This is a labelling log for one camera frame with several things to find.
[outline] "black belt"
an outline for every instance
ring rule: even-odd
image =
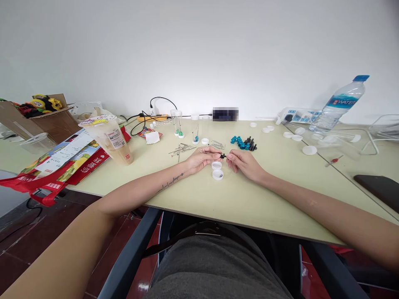
[[[233,241],[241,244],[244,246],[246,249],[251,251],[252,253],[256,254],[256,256],[259,257],[259,253],[256,252],[245,240],[243,240],[241,237],[239,237],[237,234],[232,232],[231,230],[228,230],[224,227],[219,226],[215,222],[210,222],[210,221],[205,221],[205,222],[199,222],[194,224],[194,226],[182,231],[172,239],[169,239],[168,241],[162,243],[162,244],[157,244],[153,245],[149,248],[147,248],[144,253],[142,258],[146,258],[152,255],[156,255],[164,250],[167,250],[169,247],[174,245],[178,240],[181,240],[183,238],[187,237],[192,237],[195,235],[210,235],[210,236],[215,236],[215,237],[228,237],[232,239]]]

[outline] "small red screwdriver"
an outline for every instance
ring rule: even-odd
[[[340,156],[338,158],[332,159],[331,162],[326,165],[326,167],[329,167],[331,164],[337,163],[338,160],[341,159],[343,156],[344,155],[342,155],[342,156]]]

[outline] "cardboard box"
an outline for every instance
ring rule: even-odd
[[[25,140],[29,139],[28,133],[33,136],[47,132],[49,137],[57,144],[73,135],[81,128],[73,118],[67,107],[63,93],[49,95],[62,103],[61,110],[54,111],[33,118],[25,118],[11,102],[0,102],[0,123],[17,133]]]

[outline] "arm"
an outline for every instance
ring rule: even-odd
[[[156,194],[222,161],[222,152],[208,147],[186,161],[135,179],[91,204],[1,296],[6,298],[82,298],[102,244],[115,220]]]
[[[399,226],[332,197],[267,173],[247,152],[232,150],[227,163],[249,179],[280,195],[334,235],[386,269],[399,272]]]

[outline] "person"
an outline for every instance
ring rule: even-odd
[[[186,161],[126,183],[91,204],[1,299],[83,297],[102,244],[118,217],[201,171],[211,161],[222,161],[220,151],[201,149],[208,154],[195,151]],[[262,169],[249,152],[232,150],[227,163],[235,173],[241,171],[283,197],[349,246],[398,272],[399,226],[279,179]],[[196,235],[179,240],[166,253],[146,297],[290,298],[254,242],[236,227],[226,227],[235,228],[234,233],[247,242],[246,246],[225,236]]]

